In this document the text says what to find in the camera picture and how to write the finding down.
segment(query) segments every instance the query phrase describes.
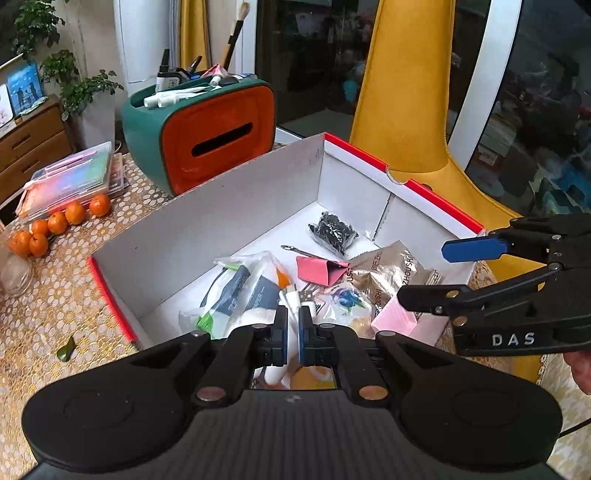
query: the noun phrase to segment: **human hand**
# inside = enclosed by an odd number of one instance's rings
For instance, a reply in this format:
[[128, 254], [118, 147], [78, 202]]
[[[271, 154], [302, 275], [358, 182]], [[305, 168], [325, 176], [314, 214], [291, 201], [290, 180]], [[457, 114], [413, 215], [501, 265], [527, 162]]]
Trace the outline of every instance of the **human hand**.
[[591, 394], [591, 351], [564, 353], [563, 357], [570, 365], [575, 383], [583, 393]]

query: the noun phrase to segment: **plastic bag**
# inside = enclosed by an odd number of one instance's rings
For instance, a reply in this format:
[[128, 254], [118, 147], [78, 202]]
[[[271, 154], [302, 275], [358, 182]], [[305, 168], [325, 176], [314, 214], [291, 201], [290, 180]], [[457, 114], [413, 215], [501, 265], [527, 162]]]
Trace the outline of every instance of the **plastic bag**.
[[403, 285], [437, 285], [441, 276], [424, 268], [400, 241], [352, 258], [344, 280], [363, 292], [382, 311]]
[[272, 323], [279, 291], [291, 282], [285, 268], [270, 252], [243, 257], [217, 258], [222, 267], [205, 294], [200, 308], [180, 311], [179, 325], [225, 338], [234, 328], [253, 323]]
[[374, 306], [351, 282], [341, 282], [314, 294], [314, 301], [322, 305], [315, 323], [335, 323], [355, 330], [362, 338], [374, 338], [371, 321]]
[[359, 234], [350, 225], [345, 225], [339, 217], [322, 212], [318, 225], [309, 224], [314, 240], [330, 252], [345, 258], [345, 251]]

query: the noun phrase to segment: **black cable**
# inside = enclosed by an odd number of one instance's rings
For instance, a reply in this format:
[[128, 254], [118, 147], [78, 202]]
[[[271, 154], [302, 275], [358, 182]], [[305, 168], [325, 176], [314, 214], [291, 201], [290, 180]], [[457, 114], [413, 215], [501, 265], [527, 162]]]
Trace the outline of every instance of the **black cable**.
[[558, 438], [562, 438], [565, 437], [567, 435], [570, 435], [571, 433], [576, 432], [577, 430], [582, 429], [583, 427], [586, 427], [587, 425], [589, 425], [591, 423], [591, 419], [587, 419], [585, 421], [582, 421], [581, 423], [577, 423], [574, 427], [571, 427], [569, 429], [566, 429], [563, 432], [560, 432], [560, 435], [558, 435]]

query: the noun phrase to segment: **picture frame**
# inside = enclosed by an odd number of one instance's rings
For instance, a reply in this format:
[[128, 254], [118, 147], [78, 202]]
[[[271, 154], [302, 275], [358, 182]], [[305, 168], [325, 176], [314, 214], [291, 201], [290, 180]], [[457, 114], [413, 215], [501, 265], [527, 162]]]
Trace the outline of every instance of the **picture frame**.
[[43, 97], [35, 62], [25, 63], [8, 75], [8, 91], [16, 115], [20, 115]]

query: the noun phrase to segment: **cardboard box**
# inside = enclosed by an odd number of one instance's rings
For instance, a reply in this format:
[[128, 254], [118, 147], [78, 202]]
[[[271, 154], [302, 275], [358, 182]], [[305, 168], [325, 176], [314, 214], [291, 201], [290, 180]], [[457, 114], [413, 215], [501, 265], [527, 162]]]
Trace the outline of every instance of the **cardboard box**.
[[[199, 306], [217, 275], [216, 257], [269, 250], [293, 279], [295, 255], [280, 245], [335, 260], [308, 229], [324, 210], [359, 232], [350, 257], [400, 240], [444, 283], [470, 279], [474, 265], [449, 264], [441, 246], [476, 236], [482, 225], [412, 180], [393, 181], [384, 162], [329, 134], [274, 150], [176, 197], [97, 249], [89, 264], [128, 340], [147, 348], [181, 335], [179, 310]], [[424, 314], [412, 337], [434, 345], [446, 322]]]

